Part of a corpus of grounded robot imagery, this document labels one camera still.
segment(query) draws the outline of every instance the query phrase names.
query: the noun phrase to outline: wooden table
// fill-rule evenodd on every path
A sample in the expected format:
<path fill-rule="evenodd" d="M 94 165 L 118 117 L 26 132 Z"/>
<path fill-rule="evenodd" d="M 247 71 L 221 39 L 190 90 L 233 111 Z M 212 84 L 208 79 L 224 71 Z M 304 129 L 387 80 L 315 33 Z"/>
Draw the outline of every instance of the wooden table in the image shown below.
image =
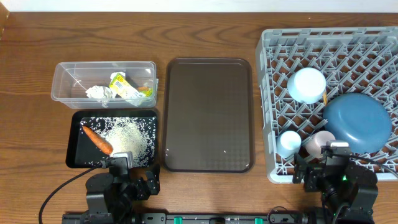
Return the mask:
<path fill-rule="evenodd" d="M 0 222 L 37 223 L 42 202 L 82 172 L 65 165 L 71 110 L 50 97 L 59 62 L 150 60 L 157 65 L 156 108 L 164 109 L 165 72 L 176 57 L 239 57 L 253 68 L 256 164 L 247 174 L 184 174 L 162 169 L 158 196 L 139 206 L 169 212 L 267 213 L 276 205 L 300 210 L 320 204 L 302 185 L 269 182 L 254 49 L 265 29 L 398 26 L 397 14 L 315 13 L 17 13 L 0 41 Z M 85 182 L 95 170 L 59 191 L 44 223 L 87 209 Z M 376 223 L 398 220 L 398 183 L 381 182 Z"/>

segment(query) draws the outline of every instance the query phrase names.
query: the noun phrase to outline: gray dish rack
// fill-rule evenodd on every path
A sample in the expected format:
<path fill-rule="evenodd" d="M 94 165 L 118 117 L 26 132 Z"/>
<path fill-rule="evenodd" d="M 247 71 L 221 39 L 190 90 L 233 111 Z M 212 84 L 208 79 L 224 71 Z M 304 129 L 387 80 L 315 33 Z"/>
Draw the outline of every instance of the gray dish rack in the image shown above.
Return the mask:
<path fill-rule="evenodd" d="M 302 146 L 326 123 L 323 100 L 306 105 L 294 101 L 287 80 L 297 70 L 313 67 L 326 78 L 328 101 L 344 93 L 362 93 L 380 102 L 391 116 L 393 130 L 379 152 L 360 154 L 398 171 L 398 27 L 265 30 L 256 48 L 261 91 L 266 169 L 273 183 L 291 183 L 293 156 L 277 154 L 275 139 L 289 129 L 299 133 Z M 373 164 L 365 166 L 379 180 L 396 178 Z"/>

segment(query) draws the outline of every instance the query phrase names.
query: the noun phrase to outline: white cup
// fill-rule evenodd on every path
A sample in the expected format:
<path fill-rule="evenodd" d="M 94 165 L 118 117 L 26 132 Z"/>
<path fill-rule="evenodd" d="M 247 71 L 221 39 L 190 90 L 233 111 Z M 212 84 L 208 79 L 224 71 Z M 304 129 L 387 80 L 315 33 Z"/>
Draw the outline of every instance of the white cup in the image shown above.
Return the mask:
<path fill-rule="evenodd" d="M 311 140 L 304 147 L 311 156 L 321 159 L 321 146 L 326 146 L 326 142 L 330 140 L 335 140 L 335 136 L 332 133 L 320 131 L 313 134 Z"/>
<path fill-rule="evenodd" d="M 294 131 L 285 131 L 276 140 L 277 153 L 283 158 L 299 152 L 300 146 L 301 137 Z"/>
<path fill-rule="evenodd" d="M 315 103 L 322 98 L 326 88 L 323 74 L 315 68 L 303 68 L 287 82 L 289 95 L 299 103 Z"/>

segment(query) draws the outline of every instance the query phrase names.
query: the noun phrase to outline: black cable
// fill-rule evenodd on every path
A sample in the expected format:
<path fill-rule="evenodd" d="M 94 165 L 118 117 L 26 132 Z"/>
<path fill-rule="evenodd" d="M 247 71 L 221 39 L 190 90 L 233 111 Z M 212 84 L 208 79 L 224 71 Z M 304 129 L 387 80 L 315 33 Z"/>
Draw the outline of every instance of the black cable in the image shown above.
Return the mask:
<path fill-rule="evenodd" d="M 70 180 L 66 181 L 65 183 L 63 183 L 63 184 L 61 184 L 59 187 L 57 187 L 57 189 L 55 189 L 55 190 L 45 199 L 45 201 L 44 201 L 43 204 L 42 204 L 42 207 L 40 208 L 40 211 L 39 211 L 39 224 L 43 224 L 43 218 L 42 218 L 42 216 L 43 216 L 44 208 L 45 208 L 46 204 L 49 202 L 49 200 L 55 195 L 55 193 L 57 193 L 59 190 L 61 190 L 62 187 L 64 187 L 65 185 L 69 184 L 70 182 L 72 182 L 72 181 L 76 180 L 77 178 L 79 178 L 79 177 L 81 177 L 81 176 L 83 176 L 83 175 L 85 175 L 85 174 L 87 174 L 87 173 L 89 173 L 89 172 L 91 172 L 91 171 L 93 171 L 93 170 L 95 170 L 95 169 L 97 169 L 97 168 L 100 168 L 100 167 L 102 167 L 102 165 L 98 165 L 98 166 L 92 167 L 92 168 L 90 168 L 90 169 L 88 169 L 88 170 L 82 172 L 81 174 L 79 174 L 79 175 L 77 175 L 77 176 L 75 176 L 75 177 L 72 177 Z"/>
<path fill-rule="evenodd" d="M 325 224 L 328 224 L 328 214 L 325 206 L 325 196 L 323 195 L 322 195 L 322 210 L 323 210 L 323 219 L 325 221 Z"/>
<path fill-rule="evenodd" d="M 376 162 L 376 161 L 374 161 L 374 160 L 372 160 L 372 159 L 363 158 L 363 157 L 360 157 L 360 156 L 341 155 L 341 154 L 334 154 L 334 153 L 332 153 L 331 155 L 332 155 L 332 156 L 337 156 L 337 157 L 343 157 L 343 158 L 359 159 L 359 160 L 362 160 L 362 161 L 365 161 L 365 162 L 369 162 L 369 163 L 371 163 L 371 164 L 378 165 L 380 168 L 386 169 L 388 172 L 390 172 L 391 174 L 393 174 L 393 175 L 394 175 L 395 177 L 397 177 L 397 179 L 398 179 L 398 174 L 397 174 L 395 171 L 393 171 L 393 170 L 392 170 L 391 168 L 389 168 L 388 166 L 386 166 L 386 165 L 384 165 L 384 164 L 381 164 L 380 162 Z"/>
<path fill-rule="evenodd" d="M 275 208 L 283 208 L 284 210 L 288 211 L 287 208 L 285 208 L 285 207 L 283 207 L 283 206 L 275 206 L 274 208 L 272 208 L 271 210 L 269 210 L 269 212 L 268 212 L 268 214 L 267 214 L 267 221 L 269 221 L 269 223 L 273 223 L 271 220 L 269 220 L 269 214 L 270 214 L 270 212 L 271 212 L 271 211 L 278 212 L 277 210 L 275 210 Z"/>

